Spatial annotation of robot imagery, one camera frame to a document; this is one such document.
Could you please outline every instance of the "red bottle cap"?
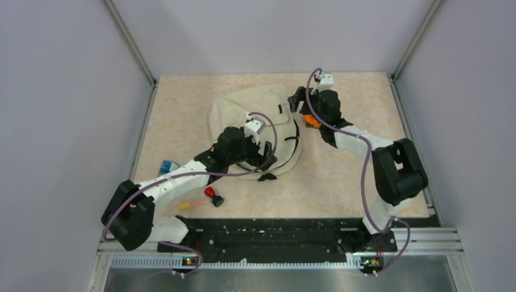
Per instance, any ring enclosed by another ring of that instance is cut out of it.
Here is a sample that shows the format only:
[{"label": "red bottle cap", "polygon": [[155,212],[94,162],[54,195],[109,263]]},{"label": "red bottle cap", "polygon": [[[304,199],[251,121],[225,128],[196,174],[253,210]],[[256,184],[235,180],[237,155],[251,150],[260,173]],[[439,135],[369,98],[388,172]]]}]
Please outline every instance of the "red bottle cap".
[{"label": "red bottle cap", "polygon": [[212,187],[207,187],[206,190],[204,190],[204,194],[209,198],[213,198],[215,195],[215,190]]}]

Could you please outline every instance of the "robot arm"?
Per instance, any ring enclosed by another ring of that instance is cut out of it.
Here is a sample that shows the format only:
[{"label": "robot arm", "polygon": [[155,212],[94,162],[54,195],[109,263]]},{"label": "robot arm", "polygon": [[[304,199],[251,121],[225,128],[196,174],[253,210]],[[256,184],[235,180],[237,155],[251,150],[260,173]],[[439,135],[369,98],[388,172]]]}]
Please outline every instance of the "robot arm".
[{"label": "robot arm", "polygon": [[[244,127],[225,128],[210,149],[200,153],[179,169],[139,184],[130,180],[122,182],[102,215],[102,223],[106,226],[124,202],[140,192],[109,226],[114,238],[127,251],[136,249],[153,235],[155,210],[169,201],[190,190],[213,183],[221,177],[221,173],[227,173],[229,166],[233,164],[252,162],[251,165],[261,165],[260,169],[267,169],[274,164],[276,158],[273,155],[259,153],[259,134],[264,128],[265,123],[262,120],[247,116]],[[181,176],[183,173],[193,172],[195,174]],[[186,225],[176,218],[171,219],[168,226],[167,234],[156,235],[157,238],[154,239],[179,243],[188,232]]]},{"label": "robot arm", "polygon": [[[315,127],[319,128],[322,139],[335,148],[351,151],[363,158],[368,153],[368,146],[359,137],[366,138],[371,143],[369,162],[373,164],[375,185],[380,198],[375,201],[370,213],[374,223],[380,229],[389,228],[390,226],[387,226],[389,219],[397,216],[410,199],[428,185],[428,178],[416,148],[407,138],[391,141],[377,137],[343,119],[338,94],[331,90],[333,85],[331,74],[317,74],[315,80],[317,85],[309,88],[314,111],[322,120],[347,133],[334,131],[318,123]],[[290,108],[295,112],[300,102],[304,102],[299,112],[303,115],[312,115],[306,103],[305,91],[306,88],[300,86],[296,94],[288,98]],[[366,229],[367,233],[370,235],[378,233],[367,217],[364,217],[362,222],[362,229]]]}]

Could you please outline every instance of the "white wall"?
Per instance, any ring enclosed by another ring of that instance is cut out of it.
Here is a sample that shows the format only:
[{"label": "white wall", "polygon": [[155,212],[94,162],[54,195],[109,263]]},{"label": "white wall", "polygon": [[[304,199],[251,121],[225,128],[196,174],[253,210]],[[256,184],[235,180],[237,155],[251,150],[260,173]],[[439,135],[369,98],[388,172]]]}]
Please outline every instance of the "white wall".
[{"label": "white wall", "polygon": [[155,76],[394,72],[433,0],[116,0]]},{"label": "white wall", "polygon": [[514,291],[516,1],[448,1],[401,81],[441,218],[480,291]]},{"label": "white wall", "polygon": [[0,30],[0,290],[83,291],[150,88],[100,1],[1,1]]}]

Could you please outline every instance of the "orange object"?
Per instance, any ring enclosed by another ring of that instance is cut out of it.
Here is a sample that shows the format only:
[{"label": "orange object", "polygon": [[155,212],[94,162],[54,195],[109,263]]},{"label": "orange object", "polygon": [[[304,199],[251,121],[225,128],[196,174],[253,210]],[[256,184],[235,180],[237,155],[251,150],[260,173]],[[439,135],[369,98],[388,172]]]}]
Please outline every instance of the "orange object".
[{"label": "orange object", "polygon": [[309,123],[310,125],[312,125],[314,128],[320,128],[321,127],[321,124],[315,119],[315,117],[311,114],[306,114],[305,115],[305,121],[307,123]]}]

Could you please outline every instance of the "table surface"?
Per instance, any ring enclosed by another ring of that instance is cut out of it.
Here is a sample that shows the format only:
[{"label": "table surface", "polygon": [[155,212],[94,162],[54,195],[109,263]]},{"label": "table surface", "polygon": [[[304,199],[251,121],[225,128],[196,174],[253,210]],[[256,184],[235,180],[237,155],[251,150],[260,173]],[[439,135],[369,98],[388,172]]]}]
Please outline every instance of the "table surface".
[{"label": "table surface", "polygon": [[[294,94],[309,74],[193,75],[161,77],[148,122],[135,181],[157,176],[163,160],[180,165],[212,145],[207,114],[225,94],[260,85],[283,83]],[[392,140],[405,137],[387,75],[384,72],[333,73],[343,117],[358,128]],[[360,174],[363,158],[326,144],[318,130],[302,128],[302,153],[296,165],[274,181],[222,178],[213,183],[224,197],[211,204],[179,211],[178,205],[204,197],[190,191],[158,211],[197,218],[343,218],[362,217]],[[366,174],[371,206],[378,198],[372,165]],[[402,217],[428,217],[423,194],[401,212]]]}]

